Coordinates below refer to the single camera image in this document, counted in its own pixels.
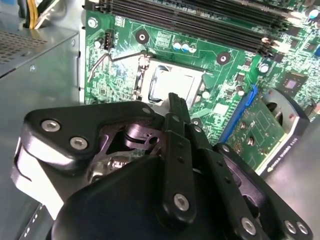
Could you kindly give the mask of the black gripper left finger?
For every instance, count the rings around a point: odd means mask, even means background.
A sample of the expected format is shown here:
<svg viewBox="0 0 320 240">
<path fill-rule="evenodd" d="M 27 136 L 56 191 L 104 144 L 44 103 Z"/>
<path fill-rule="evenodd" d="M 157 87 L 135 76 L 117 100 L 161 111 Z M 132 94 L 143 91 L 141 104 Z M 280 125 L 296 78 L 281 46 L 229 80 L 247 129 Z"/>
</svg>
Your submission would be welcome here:
<svg viewBox="0 0 320 240">
<path fill-rule="evenodd" d="M 160 208 L 172 225 L 196 216 L 187 199 L 191 142 L 186 101 L 170 93 L 158 113 L 141 101 L 38 109 L 23 121 L 14 159 L 16 187 L 58 217 L 67 199 L 103 177 L 138 161 L 164 162 Z"/>
</svg>

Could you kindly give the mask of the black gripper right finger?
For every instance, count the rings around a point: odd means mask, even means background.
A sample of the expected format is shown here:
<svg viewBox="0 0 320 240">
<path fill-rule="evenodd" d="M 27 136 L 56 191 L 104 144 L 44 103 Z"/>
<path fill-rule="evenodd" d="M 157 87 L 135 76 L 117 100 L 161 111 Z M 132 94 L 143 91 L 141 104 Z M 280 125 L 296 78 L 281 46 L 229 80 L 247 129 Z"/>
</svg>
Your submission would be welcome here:
<svg viewBox="0 0 320 240">
<path fill-rule="evenodd" d="M 186 117 L 188 240 L 311 240 L 306 222 L 227 144 L 211 145 Z"/>
</svg>

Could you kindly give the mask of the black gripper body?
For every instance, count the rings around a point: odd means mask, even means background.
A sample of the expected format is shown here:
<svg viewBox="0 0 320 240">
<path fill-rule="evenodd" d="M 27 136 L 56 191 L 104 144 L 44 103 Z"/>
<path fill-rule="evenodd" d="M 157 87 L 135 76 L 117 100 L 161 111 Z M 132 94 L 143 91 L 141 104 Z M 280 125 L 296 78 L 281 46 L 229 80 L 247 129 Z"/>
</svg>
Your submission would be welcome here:
<svg viewBox="0 0 320 240">
<path fill-rule="evenodd" d="M 196 217 L 174 226 L 162 216 L 165 163 L 141 157 L 75 192 L 61 208 L 53 240 L 235 240 L 215 188 L 194 172 Z"/>
</svg>

